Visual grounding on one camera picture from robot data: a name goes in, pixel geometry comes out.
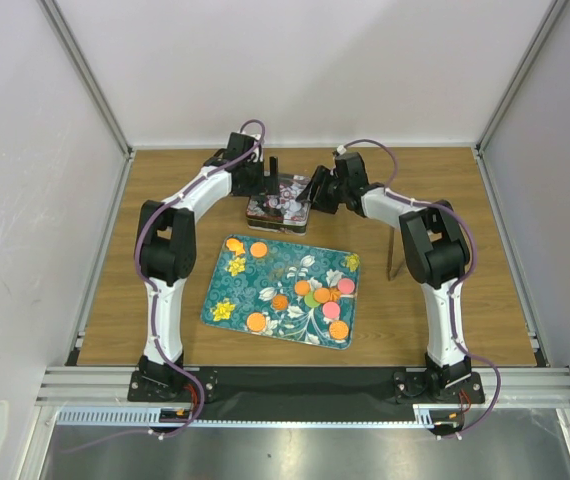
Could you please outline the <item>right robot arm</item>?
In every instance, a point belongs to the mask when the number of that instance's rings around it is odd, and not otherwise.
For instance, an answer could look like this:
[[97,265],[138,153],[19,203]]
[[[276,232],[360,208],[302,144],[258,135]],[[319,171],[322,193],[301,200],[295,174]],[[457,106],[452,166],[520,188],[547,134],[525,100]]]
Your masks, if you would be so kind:
[[381,183],[371,183],[358,153],[336,156],[332,169],[317,167],[297,200],[331,214],[344,205],[400,232],[405,265],[420,285],[426,305],[426,392],[439,402],[451,400],[471,376],[461,308],[471,253],[450,204],[419,201]]

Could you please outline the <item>gold tin lid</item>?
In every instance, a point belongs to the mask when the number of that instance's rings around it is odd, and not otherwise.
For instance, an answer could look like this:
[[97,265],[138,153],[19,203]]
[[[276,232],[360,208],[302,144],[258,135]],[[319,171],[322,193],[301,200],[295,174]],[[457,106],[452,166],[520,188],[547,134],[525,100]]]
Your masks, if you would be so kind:
[[246,214],[256,212],[270,217],[289,217],[302,215],[310,211],[308,202],[298,202],[296,197],[309,183],[310,178],[302,175],[280,174],[280,193],[278,195],[252,196],[247,204]]

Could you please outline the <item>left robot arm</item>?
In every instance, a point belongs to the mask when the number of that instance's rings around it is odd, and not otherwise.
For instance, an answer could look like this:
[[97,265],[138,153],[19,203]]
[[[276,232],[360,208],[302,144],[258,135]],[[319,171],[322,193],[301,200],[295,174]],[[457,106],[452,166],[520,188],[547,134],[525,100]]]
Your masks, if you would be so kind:
[[147,339],[130,380],[130,401],[172,401],[196,385],[183,368],[181,339],[182,297],[197,260],[196,225],[225,197],[276,191],[278,162],[264,165],[264,137],[245,130],[231,133],[226,147],[186,186],[142,205],[134,265],[147,292]]

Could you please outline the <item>metal tongs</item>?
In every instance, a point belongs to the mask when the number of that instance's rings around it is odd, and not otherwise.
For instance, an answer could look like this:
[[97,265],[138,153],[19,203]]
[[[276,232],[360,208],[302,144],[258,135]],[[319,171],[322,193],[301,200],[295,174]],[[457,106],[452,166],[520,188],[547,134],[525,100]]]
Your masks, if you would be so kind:
[[393,227],[389,230],[387,250],[386,276],[388,281],[393,281],[402,271],[405,265],[404,251],[401,232]]

